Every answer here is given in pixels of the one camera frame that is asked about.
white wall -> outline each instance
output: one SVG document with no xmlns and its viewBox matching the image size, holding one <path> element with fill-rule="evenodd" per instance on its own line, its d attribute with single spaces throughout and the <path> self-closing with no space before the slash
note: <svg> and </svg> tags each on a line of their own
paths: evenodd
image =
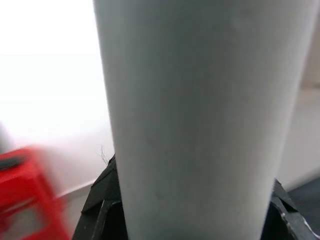
<svg viewBox="0 0 320 240">
<path fill-rule="evenodd" d="M 66 193 L 114 153 L 91 0 L 0 1 L 0 122 L 11 149 L 40 144 Z"/>
<path fill-rule="evenodd" d="M 277 177 L 288 190 L 320 177 L 318 89 L 300 91 Z"/>
</svg>

gray cylindrical column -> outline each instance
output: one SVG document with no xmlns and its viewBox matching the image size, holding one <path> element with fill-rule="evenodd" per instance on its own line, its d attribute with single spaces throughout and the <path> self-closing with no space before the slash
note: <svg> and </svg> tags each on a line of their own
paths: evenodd
<svg viewBox="0 0 320 240">
<path fill-rule="evenodd" d="M 258 240 L 317 0 L 95 0 L 131 240 Z"/>
</svg>

white cylinder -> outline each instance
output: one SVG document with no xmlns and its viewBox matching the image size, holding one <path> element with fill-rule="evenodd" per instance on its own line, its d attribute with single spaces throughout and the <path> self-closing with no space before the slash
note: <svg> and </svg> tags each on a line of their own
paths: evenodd
<svg viewBox="0 0 320 240">
<path fill-rule="evenodd" d="M 130 240 L 258 240 L 317 0 L 95 0 Z"/>
</svg>

blurry red object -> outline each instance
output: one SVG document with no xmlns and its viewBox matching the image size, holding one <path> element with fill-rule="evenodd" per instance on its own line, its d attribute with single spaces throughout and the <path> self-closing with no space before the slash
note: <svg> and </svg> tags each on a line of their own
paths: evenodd
<svg viewBox="0 0 320 240">
<path fill-rule="evenodd" d="M 38 159 L 39 150 L 34 147 L 0 155 L 0 233 L 9 227 L 10 216 L 35 205 L 46 226 L 23 240 L 69 240 L 62 202 L 56 198 Z"/>
</svg>

